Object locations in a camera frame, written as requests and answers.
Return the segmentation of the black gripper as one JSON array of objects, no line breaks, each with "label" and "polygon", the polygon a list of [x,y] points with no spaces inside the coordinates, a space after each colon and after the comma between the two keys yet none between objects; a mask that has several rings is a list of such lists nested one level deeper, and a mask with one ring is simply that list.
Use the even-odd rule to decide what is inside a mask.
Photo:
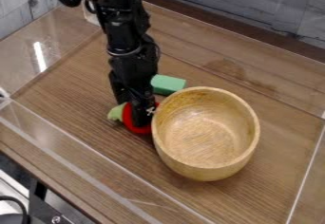
[{"label": "black gripper", "polygon": [[152,79],[158,74],[161,49],[153,37],[145,34],[137,49],[107,46],[110,82],[118,104],[131,103],[133,124],[146,126],[157,110]]}]

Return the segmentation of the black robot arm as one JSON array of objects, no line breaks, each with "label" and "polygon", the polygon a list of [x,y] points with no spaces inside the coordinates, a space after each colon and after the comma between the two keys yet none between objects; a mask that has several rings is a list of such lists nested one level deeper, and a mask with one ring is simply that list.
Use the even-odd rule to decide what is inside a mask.
[{"label": "black robot arm", "polygon": [[107,35],[110,80],[119,103],[131,105],[133,125],[152,123],[157,109],[152,80],[158,74],[161,49],[147,34],[150,15],[142,0],[59,0],[74,8],[79,5],[97,16]]}]

